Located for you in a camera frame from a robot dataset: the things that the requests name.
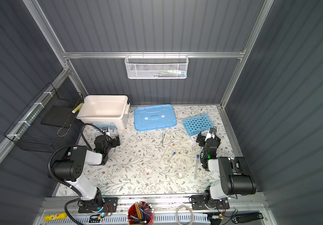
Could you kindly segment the long blue-capped test tube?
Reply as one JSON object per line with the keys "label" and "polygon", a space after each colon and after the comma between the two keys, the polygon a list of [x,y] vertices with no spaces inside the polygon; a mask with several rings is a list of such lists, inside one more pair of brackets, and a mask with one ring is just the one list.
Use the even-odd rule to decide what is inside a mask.
{"label": "long blue-capped test tube", "polygon": [[195,161],[194,180],[196,180],[197,176],[198,176],[199,163],[200,163],[200,155],[197,155],[196,156],[196,161]]}

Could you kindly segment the small blue-capped test tube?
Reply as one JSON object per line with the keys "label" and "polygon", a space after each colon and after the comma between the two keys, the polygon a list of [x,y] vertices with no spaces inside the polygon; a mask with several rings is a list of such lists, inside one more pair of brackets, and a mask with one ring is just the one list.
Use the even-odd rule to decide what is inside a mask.
{"label": "small blue-capped test tube", "polygon": [[167,162],[170,162],[175,154],[176,154],[176,152],[172,153],[171,156],[168,158]]}

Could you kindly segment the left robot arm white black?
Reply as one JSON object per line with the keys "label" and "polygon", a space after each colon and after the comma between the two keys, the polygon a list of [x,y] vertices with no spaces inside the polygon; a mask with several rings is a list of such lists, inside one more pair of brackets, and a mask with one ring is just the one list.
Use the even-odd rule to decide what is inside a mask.
{"label": "left robot arm white black", "polygon": [[120,145],[120,138],[108,139],[106,135],[95,138],[95,148],[69,145],[56,150],[49,159],[49,177],[72,189],[77,198],[80,212],[101,212],[106,203],[101,191],[83,173],[84,165],[104,166],[112,148]]}

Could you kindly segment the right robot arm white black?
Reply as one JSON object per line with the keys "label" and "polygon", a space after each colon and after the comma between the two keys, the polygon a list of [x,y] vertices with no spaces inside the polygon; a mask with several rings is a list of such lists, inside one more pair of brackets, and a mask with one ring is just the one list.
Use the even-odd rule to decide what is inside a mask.
{"label": "right robot arm white black", "polygon": [[192,197],[195,210],[218,207],[226,209],[228,197],[253,195],[257,192],[256,182],[244,157],[217,157],[220,142],[221,139],[216,134],[197,135],[196,143],[202,147],[199,163],[207,172],[218,172],[219,180],[209,185],[203,195]]}

